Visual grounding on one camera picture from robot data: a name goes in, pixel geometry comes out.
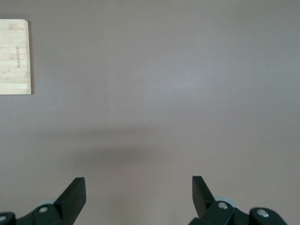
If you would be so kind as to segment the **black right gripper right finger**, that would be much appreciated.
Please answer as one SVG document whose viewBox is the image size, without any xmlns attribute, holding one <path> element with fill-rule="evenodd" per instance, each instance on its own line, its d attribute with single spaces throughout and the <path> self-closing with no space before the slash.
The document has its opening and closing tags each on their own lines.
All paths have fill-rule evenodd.
<svg viewBox="0 0 300 225">
<path fill-rule="evenodd" d="M 198 217 L 191 225 L 286 225 L 275 211 L 252 208 L 248 214 L 227 201 L 217 201 L 202 176 L 192 178 L 192 197 Z"/>
</svg>

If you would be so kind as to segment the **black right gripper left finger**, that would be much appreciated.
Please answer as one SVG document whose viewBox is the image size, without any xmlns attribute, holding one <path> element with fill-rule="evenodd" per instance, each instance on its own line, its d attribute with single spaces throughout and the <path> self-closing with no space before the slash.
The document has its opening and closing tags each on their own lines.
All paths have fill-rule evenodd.
<svg viewBox="0 0 300 225">
<path fill-rule="evenodd" d="M 86 203 L 85 178 L 75 178 L 54 203 L 42 204 L 29 214 L 16 218 L 13 212 L 2 212 L 2 225 L 72 225 Z"/>
</svg>

